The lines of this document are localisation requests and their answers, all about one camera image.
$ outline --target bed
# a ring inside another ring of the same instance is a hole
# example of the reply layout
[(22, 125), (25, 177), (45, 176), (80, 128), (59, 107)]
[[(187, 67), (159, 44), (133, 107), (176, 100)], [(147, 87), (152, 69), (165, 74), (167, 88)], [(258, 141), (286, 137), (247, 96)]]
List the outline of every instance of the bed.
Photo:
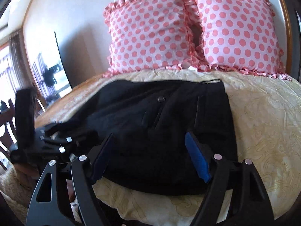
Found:
[[(284, 0), (276, 0), (280, 26), (276, 34), (284, 48), (287, 72), (291, 67), (291, 32)], [(36, 127), (53, 121), (67, 121), (99, 89), (117, 79), (134, 82), (158, 80), (223, 81), (232, 110), (238, 159), (250, 158), (267, 189), (274, 217), (287, 213), (301, 191), (301, 84), (239, 72), (198, 72), (182, 70), (142, 70), (103, 78), (94, 76), (53, 104), (36, 119)], [(116, 208), (126, 220), (138, 220), (155, 226), (189, 225), (203, 195), (164, 196), (122, 187), (106, 178), (94, 186), (98, 199)], [(231, 190), (227, 191), (218, 222), (227, 215)]]

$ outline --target bedspread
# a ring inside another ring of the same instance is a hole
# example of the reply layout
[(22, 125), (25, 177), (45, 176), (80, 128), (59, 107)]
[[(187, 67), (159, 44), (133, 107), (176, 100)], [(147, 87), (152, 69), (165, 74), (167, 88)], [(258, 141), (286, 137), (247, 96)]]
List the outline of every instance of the bedspread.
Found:
[[(290, 209), (301, 191), (301, 84), (237, 72), (200, 73), (186, 70), (148, 70), (103, 79), (95, 76), (77, 86), (36, 120), (36, 127), (68, 120), (104, 85), (117, 80), (156, 81), (221, 79), (229, 96), (238, 159), (254, 162), (267, 189), (275, 218)], [(94, 185), (100, 200), (126, 220), (151, 225), (189, 225), (203, 195), (163, 196), (124, 188), (102, 178)], [(219, 221), (225, 219), (231, 199), (227, 191)]]

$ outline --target chair back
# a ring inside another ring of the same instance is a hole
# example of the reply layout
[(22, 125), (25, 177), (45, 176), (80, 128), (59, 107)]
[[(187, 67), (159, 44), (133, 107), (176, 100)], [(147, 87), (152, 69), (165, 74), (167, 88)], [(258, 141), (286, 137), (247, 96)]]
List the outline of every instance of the chair back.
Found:
[[(8, 101), (9, 109), (6, 109), (2, 113), (0, 113), (0, 127), (4, 125), (5, 131), (4, 134), (0, 137), (1, 143), (7, 148), (7, 151), (5, 151), (0, 146), (0, 152), (5, 155), (5, 157), (10, 161), (10, 154), (9, 154), (9, 147), (13, 144), (13, 140), (11, 138), (11, 135), (9, 134), (7, 123), (9, 123), (9, 126), (11, 128), (11, 131), (13, 135), (16, 137), (16, 128), (13, 124), (13, 117), (15, 116), (15, 107), (11, 99)], [(1, 162), (0, 160), (0, 166), (7, 170), (6, 166)]]

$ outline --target garment button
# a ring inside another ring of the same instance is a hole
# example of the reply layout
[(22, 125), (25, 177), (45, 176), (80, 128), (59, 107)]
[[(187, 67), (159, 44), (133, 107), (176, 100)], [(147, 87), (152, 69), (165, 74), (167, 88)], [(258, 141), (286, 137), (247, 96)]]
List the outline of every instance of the garment button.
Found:
[(158, 102), (164, 102), (164, 101), (165, 101), (165, 97), (164, 96), (158, 97)]

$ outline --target pink polka dot pillow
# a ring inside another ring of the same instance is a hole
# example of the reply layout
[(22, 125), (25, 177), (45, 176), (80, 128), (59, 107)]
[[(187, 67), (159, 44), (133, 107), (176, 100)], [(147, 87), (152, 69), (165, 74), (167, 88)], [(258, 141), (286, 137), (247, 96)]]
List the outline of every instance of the pink polka dot pillow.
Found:
[(105, 76), (199, 63), (184, 0), (119, 0), (104, 17), (112, 36)]
[(197, 51), (204, 53), (207, 68), (195, 67), (287, 78), (268, 0), (195, 1), (203, 29)]

